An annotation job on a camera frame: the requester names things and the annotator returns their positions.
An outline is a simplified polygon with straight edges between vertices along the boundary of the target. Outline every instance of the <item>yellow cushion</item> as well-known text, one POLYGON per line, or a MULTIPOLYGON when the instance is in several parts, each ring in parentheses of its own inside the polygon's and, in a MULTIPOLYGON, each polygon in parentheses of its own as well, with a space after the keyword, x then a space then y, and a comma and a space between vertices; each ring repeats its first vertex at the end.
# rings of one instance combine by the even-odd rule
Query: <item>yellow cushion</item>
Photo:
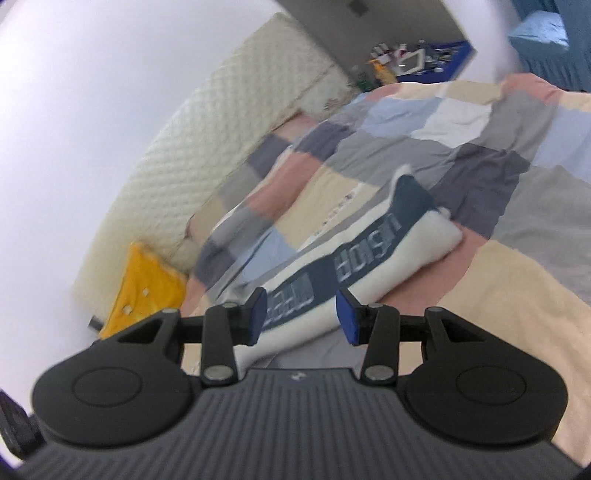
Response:
POLYGON ((186 283, 185 275, 165 265, 148 247, 132 243, 119 293, 100 338, 114 335, 164 308, 179 308, 186 283))

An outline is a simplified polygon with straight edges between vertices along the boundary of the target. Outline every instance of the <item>white quilted headboard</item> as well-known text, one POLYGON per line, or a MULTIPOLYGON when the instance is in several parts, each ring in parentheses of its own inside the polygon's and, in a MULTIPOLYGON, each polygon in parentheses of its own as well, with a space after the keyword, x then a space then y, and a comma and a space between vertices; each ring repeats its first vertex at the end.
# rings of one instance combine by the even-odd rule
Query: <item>white quilted headboard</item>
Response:
POLYGON ((132 241, 180 270, 195 252, 187 220, 274 126, 303 108, 317 119, 352 96, 347 77, 277 14, 197 88, 148 147, 103 220, 74 283, 74 296, 106 318, 132 241))

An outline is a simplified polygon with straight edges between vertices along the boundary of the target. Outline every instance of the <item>clutter on shelf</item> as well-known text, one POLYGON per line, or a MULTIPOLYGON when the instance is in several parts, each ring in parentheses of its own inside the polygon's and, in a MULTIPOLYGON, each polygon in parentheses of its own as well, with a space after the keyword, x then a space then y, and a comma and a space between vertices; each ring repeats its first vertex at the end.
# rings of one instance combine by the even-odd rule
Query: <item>clutter on shelf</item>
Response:
POLYGON ((390 48, 385 43, 375 46, 369 64, 375 82, 360 67, 353 69, 357 86, 364 92, 373 87, 396 82, 438 83, 454 78, 473 51, 468 41, 428 44, 420 40, 414 48, 401 43, 390 48))

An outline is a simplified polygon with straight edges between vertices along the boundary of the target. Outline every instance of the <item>circular cap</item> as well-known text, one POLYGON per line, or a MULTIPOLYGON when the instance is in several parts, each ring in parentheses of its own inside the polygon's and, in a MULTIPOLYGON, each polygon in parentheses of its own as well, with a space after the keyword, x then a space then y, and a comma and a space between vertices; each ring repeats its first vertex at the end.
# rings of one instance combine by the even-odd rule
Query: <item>circular cap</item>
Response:
POLYGON ((388 380, 394 376, 394 370, 387 365, 372 365, 365 369, 365 376, 373 381, 388 380))
POLYGON ((74 382, 74 395, 94 407, 114 407, 127 403, 142 388, 141 377, 125 368, 98 368, 74 382))
POLYGON ((214 365, 212 367, 207 367, 205 372, 203 372, 203 376, 207 377, 210 380, 216 381, 223 381, 227 380, 234 374, 234 370, 232 370, 227 365, 214 365))
POLYGON ((566 386, 552 368, 487 342, 440 351, 409 376, 405 395, 438 434, 496 448, 550 438, 567 403, 566 386))
POLYGON ((157 349, 107 340, 45 372, 32 404, 53 439, 110 448, 170 428, 192 399, 187 375, 157 349))
POLYGON ((483 405, 508 405, 525 393, 525 380, 513 370, 474 367, 457 378, 457 389, 468 400, 483 405))

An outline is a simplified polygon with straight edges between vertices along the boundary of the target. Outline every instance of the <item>white wall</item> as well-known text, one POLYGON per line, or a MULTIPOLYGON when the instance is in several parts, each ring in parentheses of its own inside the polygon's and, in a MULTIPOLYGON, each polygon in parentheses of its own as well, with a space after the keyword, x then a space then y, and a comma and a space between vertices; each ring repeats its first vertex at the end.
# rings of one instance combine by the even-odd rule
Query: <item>white wall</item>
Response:
POLYGON ((0 0, 0 22, 8 15, 10 8, 16 3, 17 0, 0 0))
POLYGON ((27 408, 36 377, 94 338, 69 287, 131 168, 277 9, 18 0, 0 24, 0 388, 27 408))

